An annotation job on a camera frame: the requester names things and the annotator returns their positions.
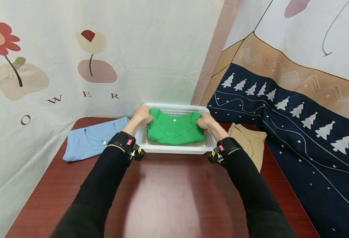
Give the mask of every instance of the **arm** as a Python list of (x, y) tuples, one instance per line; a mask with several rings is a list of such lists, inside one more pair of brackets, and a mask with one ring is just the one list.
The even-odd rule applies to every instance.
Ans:
[[(229, 136), (209, 113), (204, 113), (197, 124), (212, 133), (217, 141)], [(232, 151), (221, 164), (242, 198), (250, 238), (296, 237), (279, 204), (244, 150)]]
[[(134, 136), (140, 125), (152, 120), (149, 109), (143, 105), (122, 131)], [(107, 146), (50, 237), (103, 237), (108, 211), (129, 164), (122, 148)]]

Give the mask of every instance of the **wrist device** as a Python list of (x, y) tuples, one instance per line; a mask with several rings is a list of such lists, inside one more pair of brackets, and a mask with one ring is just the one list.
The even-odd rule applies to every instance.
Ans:
[(121, 147), (125, 151), (125, 154), (128, 156), (130, 163), (133, 158), (135, 158), (135, 160), (137, 161), (140, 161), (144, 157), (144, 153), (141, 150), (140, 146), (136, 144), (135, 137), (124, 131), (116, 133), (107, 144), (107, 146), (109, 145), (117, 145)]
[(221, 163), (230, 152), (237, 149), (242, 149), (242, 146), (234, 138), (225, 137), (217, 142), (217, 147), (208, 156), (208, 160), (212, 164)]

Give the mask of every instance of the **black sleeve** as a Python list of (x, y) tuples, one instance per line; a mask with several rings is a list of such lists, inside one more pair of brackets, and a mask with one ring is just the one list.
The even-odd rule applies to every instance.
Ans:
[(221, 164), (242, 198), (250, 238), (296, 237), (279, 204), (244, 150), (232, 152)]
[(129, 164), (122, 150), (106, 147), (50, 237), (103, 237), (108, 211)]

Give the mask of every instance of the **white tree pattern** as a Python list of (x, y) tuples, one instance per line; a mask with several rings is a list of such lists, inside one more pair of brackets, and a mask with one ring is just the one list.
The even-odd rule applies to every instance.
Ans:
[(262, 88), (260, 89), (259, 93), (257, 94), (257, 96), (261, 96), (264, 95), (264, 92), (266, 90), (266, 83), (264, 83), (264, 85), (262, 86)]
[(341, 140), (336, 140), (335, 143), (331, 143), (333, 146), (333, 151), (340, 151), (341, 153), (346, 155), (346, 150), (349, 148), (349, 136), (343, 137)]
[(249, 88), (247, 91), (245, 91), (245, 93), (247, 93), (247, 95), (254, 95), (255, 88), (256, 88), (256, 83), (251, 88)]
[(335, 122), (332, 121), (331, 123), (329, 123), (328, 125), (325, 125), (323, 127), (320, 127), (318, 130), (315, 130), (315, 132), (317, 133), (317, 137), (321, 137), (323, 138), (324, 140), (327, 140), (328, 139), (328, 135), (330, 134), (330, 131), (332, 130), (333, 128), (333, 124)]
[(222, 83), (223, 87), (231, 87), (231, 83), (233, 82), (233, 78), (234, 78), (234, 73), (232, 73), (232, 75), (230, 75), (229, 78), (227, 78), (227, 80), (225, 80), (224, 83)]
[(267, 99), (271, 100), (271, 102), (274, 102), (275, 93), (276, 93), (276, 88), (272, 92), (270, 92), (266, 95)]
[(290, 111), (293, 117), (300, 118), (300, 113), (304, 109), (304, 102), (300, 105), (298, 105), (294, 110)]
[(282, 109), (282, 110), (286, 110), (286, 106), (288, 103), (288, 99), (290, 97), (286, 98), (285, 100), (283, 100), (282, 102), (278, 102), (277, 104), (275, 104), (275, 107), (277, 110)]
[(303, 127), (307, 127), (308, 129), (311, 129), (311, 125), (313, 125), (313, 121), (316, 119), (317, 112), (312, 114), (310, 117), (305, 118), (304, 121), (301, 121), (303, 123)]
[(245, 83), (246, 83), (246, 80), (247, 78), (245, 78), (245, 80), (242, 80), (240, 83), (238, 83), (234, 88), (235, 88), (235, 91), (237, 90), (243, 90), (244, 89), (244, 86), (245, 86)]

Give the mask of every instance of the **flower stem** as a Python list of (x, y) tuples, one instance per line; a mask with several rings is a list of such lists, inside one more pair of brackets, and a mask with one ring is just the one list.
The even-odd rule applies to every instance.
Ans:
[(91, 71), (91, 60), (93, 59), (93, 55), (94, 55), (94, 54), (91, 55), (91, 57), (90, 57), (90, 62), (89, 62), (89, 69), (90, 69), (91, 77), (93, 76), (93, 72)]
[(22, 87), (22, 81), (21, 81), (21, 77), (20, 77), (19, 73), (17, 72), (16, 68), (12, 65), (12, 63), (9, 61), (9, 59), (7, 58), (7, 56), (4, 55), (4, 57), (7, 59), (8, 63), (10, 64), (10, 66), (12, 66), (13, 70), (14, 70), (15, 73), (16, 73), (17, 79), (19, 80), (19, 85), (20, 85), (20, 87)]

